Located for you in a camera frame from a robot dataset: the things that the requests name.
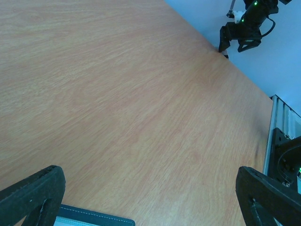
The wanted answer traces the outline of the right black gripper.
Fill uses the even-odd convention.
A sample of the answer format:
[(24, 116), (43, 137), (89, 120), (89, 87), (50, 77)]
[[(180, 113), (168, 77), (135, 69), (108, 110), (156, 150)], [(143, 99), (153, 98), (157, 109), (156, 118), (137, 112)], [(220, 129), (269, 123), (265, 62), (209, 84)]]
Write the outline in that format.
[(243, 52), (261, 44), (261, 32), (259, 28), (249, 28), (243, 23), (228, 22), (220, 29), (220, 43), (218, 51), (224, 52), (230, 47), (230, 40), (238, 40), (238, 52)]

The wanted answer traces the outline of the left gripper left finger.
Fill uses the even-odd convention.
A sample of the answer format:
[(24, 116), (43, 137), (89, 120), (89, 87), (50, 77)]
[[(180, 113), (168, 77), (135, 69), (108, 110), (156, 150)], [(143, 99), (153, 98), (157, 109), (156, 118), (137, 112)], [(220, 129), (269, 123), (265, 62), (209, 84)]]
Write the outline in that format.
[(0, 224), (52, 226), (65, 192), (63, 169), (50, 165), (1, 190)]

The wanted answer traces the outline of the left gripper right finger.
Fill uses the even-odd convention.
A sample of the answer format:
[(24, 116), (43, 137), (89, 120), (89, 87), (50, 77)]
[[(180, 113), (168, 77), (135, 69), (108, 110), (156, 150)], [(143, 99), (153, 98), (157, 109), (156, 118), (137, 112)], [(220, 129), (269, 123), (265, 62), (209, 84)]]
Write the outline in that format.
[(247, 226), (301, 224), (301, 195), (251, 167), (239, 167), (236, 195)]

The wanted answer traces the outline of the blue card holder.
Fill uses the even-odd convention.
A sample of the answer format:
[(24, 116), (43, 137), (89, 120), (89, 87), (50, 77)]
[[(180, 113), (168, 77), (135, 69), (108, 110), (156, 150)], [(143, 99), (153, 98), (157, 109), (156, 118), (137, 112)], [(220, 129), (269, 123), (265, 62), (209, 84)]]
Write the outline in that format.
[(61, 204), (55, 226), (135, 226), (131, 219)]

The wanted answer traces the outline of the white blossom credit card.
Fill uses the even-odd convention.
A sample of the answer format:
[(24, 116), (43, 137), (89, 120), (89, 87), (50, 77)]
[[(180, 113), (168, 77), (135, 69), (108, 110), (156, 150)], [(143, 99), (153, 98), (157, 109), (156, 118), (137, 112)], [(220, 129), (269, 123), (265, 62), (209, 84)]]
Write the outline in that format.
[(223, 54), (227, 59), (229, 59), (229, 55), (228, 55), (227, 50), (223, 51), (222, 54)]

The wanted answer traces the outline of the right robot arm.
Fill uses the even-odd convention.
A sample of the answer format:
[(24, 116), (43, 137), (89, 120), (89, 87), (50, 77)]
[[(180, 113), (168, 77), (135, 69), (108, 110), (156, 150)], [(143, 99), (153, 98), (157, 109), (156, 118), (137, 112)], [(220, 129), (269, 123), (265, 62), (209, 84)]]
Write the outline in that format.
[[(278, 13), (277, 0), (245, 0), (245, 10), (235, 11), (235, 1), (231, 2), (227, 17), (233, 19), (220, 29), (218, 52), (225, 56), (232, 40), (238, 41), (238, 52), (255, 48), (261, 44), (263, 37), (269, 35), (275, 28), (276, 22), (269, 16)], [(261, 33), (260, 27), (265, 20), (272, 22), (271, 28)]]

